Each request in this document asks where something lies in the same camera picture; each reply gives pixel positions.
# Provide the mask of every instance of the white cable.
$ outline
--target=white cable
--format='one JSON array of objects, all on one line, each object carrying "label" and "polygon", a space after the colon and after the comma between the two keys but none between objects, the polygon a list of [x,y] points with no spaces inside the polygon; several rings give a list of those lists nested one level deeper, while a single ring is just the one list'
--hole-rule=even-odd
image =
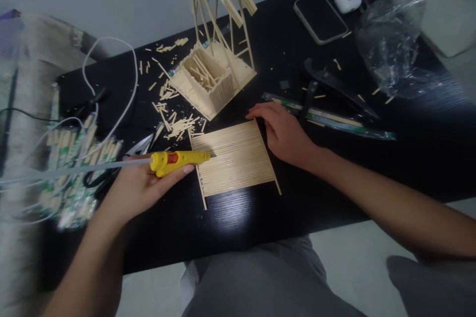
[{"label": "white cable", "polygon": [[[81,150],[80,150],[80,154],[78,155],[79,158],[76,160],[76,164],[79,164],[81,162],[81,160],[89,157],[90,155],[92,155],[93,153],[97,152],[98,150],[101,149],[101,147],[110,139],[110,137],[114,134],[115,130],[117,129],[117,127],[119,126],[120,122],[122,121],[122,119],[124,118],[124,116],[126,115],[127,111],[129,110],[134,98],[135,98],[135,93],[137,91],[137,84],[138,84],[138,80],[139,80],[139,73],[138,73],[138,69],[137,69],[137,57],[135,55],[135,51],[134,51],[134,48],[128,44],[126,41],[123,41],[121,39],[118,39],[116,37],[100,37],[96,40],[96,42],[94,42],[93,46],[90,48],[90,50],[88,51],[88,53],[86,54],[86,57],[84,58],[84,61],[83,61],[83,65],[81,67],[81,70],[82,70],[82,73],[83,73],[83,78],[84,78],[84,81],[86,82],[86,85],[89,87],[89,89],[91,90],[91,93],[93,94],[93,96],[96,95],[96,91],[94,90],[94,88],[92,87],[91,83],[89,83],[88,81],[88,78],[86,76],[86,63],[87,63],[87,60],[88,58],[90,57],[92,51],[94,50],[94,48],[97,46],[97,44],[102,41],[102,40],[116,40],[116,41],[119,41],[123,44],[125,44],[126,46],[128,46],[131,51],[132,51],[132,55],[134,57],[134,70],[135,70],[135,81],[134,81],[134,88],[132,90],[132,95],[130,96],[130,100],[129,102],[127,103],[127,106],[125,107],[124,111],[122,112],[122,115],[119,117],[119,119],[117,120],[116,124],[114,125],[114,127],[111,129],[111,131],[109,132],[109,134],[106,136],[106,138],[92,151],[90,151],[88,154],[84,155],[84,144],[85,144],[85,140],[86,140],[86,137],[87,135],[84,135],[83,136],[83,141],[81,143]],[[92,127],[93,125],[96,124],[96,121],[97,121],[97,117],[99,116],[99,105],[98,103],[95,103],[95,107],[96,107],[96,115],[94,116],[94,119],[93,119],[93,122],[91,123],[90,127]],[[77,117],[69,117],[69,118],[66,118],[62,121],[60,121],[59,123],[57,123],[55,126],[53,126],[52,128],[50,128],[46,133],[43,134],[43,136],[40,138],[40,140],[35,144],[33,150],[31,151],[31,153],[27,156],[27,158],[24,160],[24,163],[25,161],[28,159],[28,157],[30,157],[30,155],[33,154],[33,152],[37,149],[37,147],[39,146],[39,144],[44,140],[44,138],[54,129],[56,129],[58,126],[60,126],[61,124],[63,124],[65,121],[68,121],[68,120],[71,120],[71,119],[75,119],[79,122],[79,124],[81,125],[81,131],[84,131],[84,125],[83,123],[81,122],[81,120]],[[56,191],[56,194],[60,193],[67,185],[68,183],[70,182],[71,180],[71,176],[68,177],[68,179],[66,180],[66,182],[59,188],[59,190]],[[31,187],[31,186],[34,186],[34,185],[37,185],[37,184],[40,184],[41,182],[36,182],[34,184],[30,184],[30,185],[25,185],[25,186],[22,186],[22,187],[15,187],[15,188],[11,188],[11,189],[6,189],[6,190],[2,190],[2,192],[6,192],[6,191],[11,191],[13,189],[18,189],[18,188],[26,188],[26,187]],[[36,207],[38,205],[38,203],[35,203],[31,206],[28,206],[28,207],[25,207],[25,208],[22,208],[21,210],[19,211],[25,211],[25,210],[28,210],[30,208],[33,208],[33,207]],[[16,224],[20,224],[20,225],[31,225],[31,224],[37,224],[37,223],[40,223],[42,221],[45,221],[45,220],[48,220],[49,218],[51,218],[55,213],[57,213],[59,210],[56,209],[54,212],[52,212],[51,214],[49,214],[48,216],[44,217],[43,219],[40,219],[40,220],[37,220],[37,221],[34,221],[34,222],[17,222],[17,221],[9,221],[9,222],[12,222],[12,223],[16,223]]]},{"label": "white cable", "polygon": [[[23,164],[25,164],[25,162],[28,160],[28,158],[34,153],[34,151],[37,149],[37,147],[41,144],[41,142],[45,139],[45,137],[46,137],[51,131],[55,130],[58,126],[62,125],[64,122],[69,121],[69,120],[76,120],[76,121],[79,123],[79,125],[81,126],[81,131],[82,131],[82,132],[85,131],[83,122],[82,122],[79,118],[77,118],[77,117],[72,116],[72,117],[69,117],[69,118],[66,118],[66,119],[60,121],[59,123],[57,123],[56,125],[54,125],[54,126],[51,127],[50,129],[48,129],[48,130],[42,135],[42,137],[41,137],[41,138],[36,142],[36,144],[34,145],[34,147],[33,147],[33,149],[31,150],[31,152],[30,152],[30,153],[26,156],[26,158],[23,160]],[[83,139],[83,142],[81,143],[80,154],[83,154],[83,153],[84,153],[84,152],[83,152],[83,151],[84,151],[84,143],[85,143],[85,141],[84,141],[84,139]],[[80,163],[80,160],[78,159],[78,160],[76,160],[75,165],[77,165],[77,164],[79,164],[79,163]],[[56,191],[55,195],[58,194],[58,193],[60,193],[64,188],[66,188],[66,186],[69,184],[70,180],[71,180],[71,176],[69,176],[68,179],[66,180],[66,182]],[[4,190],[2,190],[2,192],[9,192],[9,191],[13,191],[13,190],[15,190],[15,189],[27,188],[27,187],[35,186],[35,185],[37,185],[37,184],[39,184],[39,183],[41,183],[41,181],[40,181],[40,182],[35,182],[34,184],[23,185],[23,186],[21,186],[21,187],[12,187],[12,188],[8,188],[8,189],[4,189]],[[24,207],[24,208],[18,210],[17,212],[26,211],[26,210],[28,210],[28,209],[30,209],[30,208],[36,207],[37,205],[38,205],[38,203],[32,204],[32,205],[30,205],[30,206],[27,206],[27,207]],[[3,220],[3,221],[10,222],[10,223],[19,223],[19,222],[17,222],[17,221],[11,221],[11,220],[4,219],[4,218],[1,217],[1,216],[0,216],[0,219]]]},{"label": "white cable", "polygon": [[[134,82],[134,89],[132,90],[132,95],[130,96],[130,100],[129,100],[129,103],[127,103],[127,106],[125,107],[124,111],[122,112],[122,115],[119,117],[119,119],[117,120],[116,124],[114,125],[114,127],[111,129],[111,131],[109,132],[109,134],[106,136],[106,138],[91,152],[89,152],[87,155],[85,156],[82,156],[80,157],[80,159],[85,159],[86,157],[92,155],[93,153],[95,153],[96,151],[100,150],[101,147],[109,140],[109,138],[112,136],[112,134],[114,134],[115,130],[117,129],[117,127],[119,126],[120,122],[122,121],[122,119],[124,118],[125,114],[127,113],[127,111],[129,110],[130,108],[130,105],[132,104],[132,101],[134,100],[134,97],[135,97],[135,92],[137,90],[137,84],[138,84],[138,81],[139,81],[139,72],[137,70],[137,57],[135,56],[135,51],[134,51],[134,48],[128,44],[126,41],[123,41],[121,39],[118,39],[116,37],[100,37],[96,40],[96,42],[93,44],[93,46],[91,47],[91,49],[89,50],[89,52],[87,53],[86,57],[84,58],[84,61],[83,61],[83,66],[82,66],[82,72],[83,72],[83,78],[84,78],[84,81],[86,82],[87,86],[89,87],[89,89],[91,90],[91,93],[93,94],[93,96],[96,95],[96,91],[94,90],[93,86],[91,85],[91,83],[89,83],[88,81],[88,78],[86,77],[86,62],[89,58],[89,56],[91,55],[91,52],[93,51],[93,49],[97,46],[97,44],[102,41],[102,40],[116,40],[116,41],[119,41],[119,42],[122,42],[123,44],[125,44],[126,46],[128,46],[131,51],[132,51],[132,54],[134,56],[134,69],[135,69],[135,82]],[[96,124],[96,119],[97,117],[99,116],[99,105],[96,103],[96,116],[94,117],[93,119],[93,122],[91,124],[94,125]]]}]

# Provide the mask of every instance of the smartphone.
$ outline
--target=smartphone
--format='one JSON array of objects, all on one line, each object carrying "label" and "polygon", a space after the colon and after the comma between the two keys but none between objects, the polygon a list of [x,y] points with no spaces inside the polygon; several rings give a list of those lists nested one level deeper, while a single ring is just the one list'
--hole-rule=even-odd
[{"label": "smartphone", "polygon": [[336,40],[349,30],[328,0],[297,0],[294,11],[318,45]]}]

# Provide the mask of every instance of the scissors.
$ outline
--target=scissors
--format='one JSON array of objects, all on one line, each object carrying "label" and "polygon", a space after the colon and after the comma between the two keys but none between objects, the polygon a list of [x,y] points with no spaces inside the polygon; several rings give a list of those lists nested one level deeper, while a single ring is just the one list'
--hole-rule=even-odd
[{"label": "scissors", "polygon": [[[136,155],[144,155],[149,152],[151,146],[152,146],[152,140],[154,138],[154,134],[150,134],[146,138],[142,139],[139,141],[137,144],[135,144],[132,148],[127,151],[123,159],[131,156],[136,156]],[[106,170],[104,173],[99,175],[96,179],[94,179],[92,182],[90,182],[91,176],[93,175],[92,172],[88,172],[84,175],[83,178],[83,185],[86,188],[94,188],[97,187],[95,195],[96,197],[99,197],[101,193],[106,189],[106,193],[109,190],[110,186],[116,179],[117,175],[119,174],[120,168],[112,168]]]}]

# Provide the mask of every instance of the clear plastic bag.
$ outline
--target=clear plastic bag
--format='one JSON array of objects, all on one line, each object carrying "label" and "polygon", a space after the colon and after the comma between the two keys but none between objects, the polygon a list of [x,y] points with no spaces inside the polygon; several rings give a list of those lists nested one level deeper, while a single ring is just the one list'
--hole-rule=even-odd
[{"label": "clear plastic bag", "polygon": [[356,42],[380,90],[412,99],[441,84],[436,73],[414,66],[425,0],[378,0],[356,25]]}]

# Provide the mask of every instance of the yellow hot glue gun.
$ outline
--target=yellow hot glue gun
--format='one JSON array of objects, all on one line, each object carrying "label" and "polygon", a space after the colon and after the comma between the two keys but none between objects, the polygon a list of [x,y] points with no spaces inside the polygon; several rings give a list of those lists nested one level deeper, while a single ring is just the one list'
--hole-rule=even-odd
[{"label": "yellow hot glue gun", "polygon": [[204,151],[165,151],[155,152],[151,156],[150,168],[157,177],[164,177],[167,173],[185,166],[186,164],[202,164],[210,159],[210,153]]}]

